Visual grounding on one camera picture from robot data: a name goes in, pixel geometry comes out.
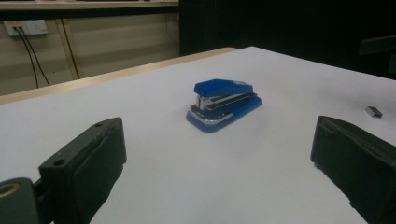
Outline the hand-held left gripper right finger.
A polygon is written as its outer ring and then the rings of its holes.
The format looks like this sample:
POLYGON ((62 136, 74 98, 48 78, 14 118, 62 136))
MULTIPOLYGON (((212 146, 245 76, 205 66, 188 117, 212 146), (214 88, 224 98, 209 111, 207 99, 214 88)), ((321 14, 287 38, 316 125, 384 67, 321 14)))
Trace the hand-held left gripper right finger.
POLYGON ((320 116, 310 160, 368 224, 396 224, 396 147, 344 120, 320 116))

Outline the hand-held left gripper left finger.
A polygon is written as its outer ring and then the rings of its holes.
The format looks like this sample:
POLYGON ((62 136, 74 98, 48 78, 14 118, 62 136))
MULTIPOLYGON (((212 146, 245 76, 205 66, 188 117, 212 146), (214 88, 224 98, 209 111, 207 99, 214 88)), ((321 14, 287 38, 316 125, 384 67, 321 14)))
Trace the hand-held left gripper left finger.
POLYGON ((55 224, 89 224, 127 161, 122 119, 100 121, 39 166, 55 224))

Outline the blue stapler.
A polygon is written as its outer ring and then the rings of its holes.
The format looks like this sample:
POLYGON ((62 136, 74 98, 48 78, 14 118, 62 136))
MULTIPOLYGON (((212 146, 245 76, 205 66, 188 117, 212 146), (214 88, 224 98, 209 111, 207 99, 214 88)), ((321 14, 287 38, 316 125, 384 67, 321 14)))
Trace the blue stapler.
POLYGON ((253 87, 243 81, 211 79, 196 83, 196 103, 186 119, 205 133, 216 132, 262 105, 253 87))

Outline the small grey staple block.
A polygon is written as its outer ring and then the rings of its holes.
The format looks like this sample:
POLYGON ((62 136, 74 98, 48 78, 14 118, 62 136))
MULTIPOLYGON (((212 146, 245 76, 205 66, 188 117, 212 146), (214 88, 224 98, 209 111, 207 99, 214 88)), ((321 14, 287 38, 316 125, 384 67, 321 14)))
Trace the small grey staple block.
POLYGON ((372 117, 372 118, 382 118, 382 112, 374 106, 367 106, 365 111, 372 117))

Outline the wooden table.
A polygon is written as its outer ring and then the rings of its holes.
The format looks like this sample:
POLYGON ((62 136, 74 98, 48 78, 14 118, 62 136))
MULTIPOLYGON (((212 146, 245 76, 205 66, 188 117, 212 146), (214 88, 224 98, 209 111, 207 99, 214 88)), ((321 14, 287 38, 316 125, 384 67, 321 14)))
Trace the wooden table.
POLYGON ((144 65, 139 65, 127 69, 122 69, 114 72, 105 73, 102 75, 94 77, 86 77, 78 80, 68 81, 61 84, 55 84, 48 87, 43 87, 39 89, 21 91, 16 93, 11 93, 7 95, 0 96, 0 105, 15 103, 18 101, 28 100, 40 96, 46 96, 54 93, 60 93, 64 91, 71 91, 75 89, 85 88, 95 84, 107 82, 109 80, 118 79, 122 77, 128 77, 133 75, 142 74, 145 72, 155 71, 164 67, 177 65, 181 63, 193 62, 220 54, 235 51, 235 48, 221 48, 213 49, 205 52, 194 53, 187 56, 181 56, 174 59, 164 60, 156 63, 148 63, 144 65))

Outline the white table board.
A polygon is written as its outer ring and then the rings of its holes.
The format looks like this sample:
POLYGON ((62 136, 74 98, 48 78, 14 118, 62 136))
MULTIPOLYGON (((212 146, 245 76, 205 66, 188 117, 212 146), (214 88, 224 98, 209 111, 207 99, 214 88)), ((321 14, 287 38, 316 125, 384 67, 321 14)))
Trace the white table board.
POLYGON ((78 134, 119 117, 128 160, 92 224, 365 224, 310 160, 321 115, 396 145, 396 81, 251 47, 0 105, 0 181, 37 178, 78 134), (262 105, 201 132, 186 114, 212 78, 249 83, 262 105))

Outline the black curtain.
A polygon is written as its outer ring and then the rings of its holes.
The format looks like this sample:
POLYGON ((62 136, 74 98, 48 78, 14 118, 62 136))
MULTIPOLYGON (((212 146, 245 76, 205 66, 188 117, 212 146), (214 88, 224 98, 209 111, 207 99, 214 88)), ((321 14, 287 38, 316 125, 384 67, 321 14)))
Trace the black curtain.
POLYGON ((365 54, 365 39, 396 36, 396 0, 178 0, 180 52, 258 47, 396 79, 396 48, 365 54))

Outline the white wall socket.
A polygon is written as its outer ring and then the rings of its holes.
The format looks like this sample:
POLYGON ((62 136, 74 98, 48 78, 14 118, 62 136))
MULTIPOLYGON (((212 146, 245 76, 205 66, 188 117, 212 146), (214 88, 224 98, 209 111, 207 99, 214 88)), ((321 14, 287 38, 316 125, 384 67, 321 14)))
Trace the white wall socket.
POLYGON ((4 21, 9 36, 45 35, 48 32, 44 20, 4 21))

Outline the black wall rail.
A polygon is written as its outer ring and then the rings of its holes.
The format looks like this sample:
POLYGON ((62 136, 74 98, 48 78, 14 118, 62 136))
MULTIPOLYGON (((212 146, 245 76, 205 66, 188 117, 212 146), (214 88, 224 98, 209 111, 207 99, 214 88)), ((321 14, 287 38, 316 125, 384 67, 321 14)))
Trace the black wall rail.
POLYGON ((179 6, 6 8, 0 7, 0 21, 54 20, 178 13, 179 6))

